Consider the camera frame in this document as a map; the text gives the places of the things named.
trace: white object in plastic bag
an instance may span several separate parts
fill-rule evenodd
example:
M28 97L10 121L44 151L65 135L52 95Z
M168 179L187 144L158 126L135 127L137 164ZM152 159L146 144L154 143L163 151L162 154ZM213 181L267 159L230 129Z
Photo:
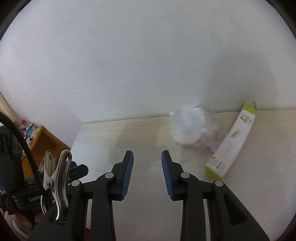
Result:
M180 145L195 145L198 140L210 147L215 143L218 118L213 112L191 108L170 112L170 127L173 139Z

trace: white wall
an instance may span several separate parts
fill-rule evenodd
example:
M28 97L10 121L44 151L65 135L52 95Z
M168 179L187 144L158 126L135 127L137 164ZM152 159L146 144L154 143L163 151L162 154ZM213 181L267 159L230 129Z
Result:
M295 108L295 66L296 40L264 0L33 0L1 41L0 90L71 145L70 120L232 111L246 98Z

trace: clear plastic packaging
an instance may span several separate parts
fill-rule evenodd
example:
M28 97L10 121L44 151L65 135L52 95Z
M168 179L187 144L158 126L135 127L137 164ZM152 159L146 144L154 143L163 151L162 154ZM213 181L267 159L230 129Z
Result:
M170 127L173 139L180 145L210 149L217 146L215 134L219 130L218 117L203 108L191 108L170 112Z

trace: silver metal clip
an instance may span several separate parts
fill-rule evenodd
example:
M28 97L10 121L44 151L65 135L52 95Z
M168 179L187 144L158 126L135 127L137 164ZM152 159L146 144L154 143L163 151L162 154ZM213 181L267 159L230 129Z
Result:
M67 199L66 188L71 161L71 152L69 150L63 150L59 157L57 169L55 170L54 153L50 150L45 153L43 187L45 190L50 189L55 199L55 203L57 205L57 216L55 218L55 222L60 222L64 218L64 214L68 209L69 202ZM45 214L47 210L42 196L41 208L43 214Z

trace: round metal rivet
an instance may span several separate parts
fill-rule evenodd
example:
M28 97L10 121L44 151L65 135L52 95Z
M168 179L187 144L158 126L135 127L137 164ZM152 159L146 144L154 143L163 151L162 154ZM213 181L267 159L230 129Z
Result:
M183 178L189 178L190 177L190 174L188 172L182 172L181 173L181 177L183 177Z
M223 186L223 182L220 181L220 180L217 180L217 181L215 181L215 185L216 185L217 187L222 187L222 186Z
M112 178L112 177L114 177L114 174L112 172L107 172L105 174L105 178Z
M79 184L80 184L80 182L79 182L78 180L74 180L74 181L71 183L71 185L72 185L73 187L77 187Z

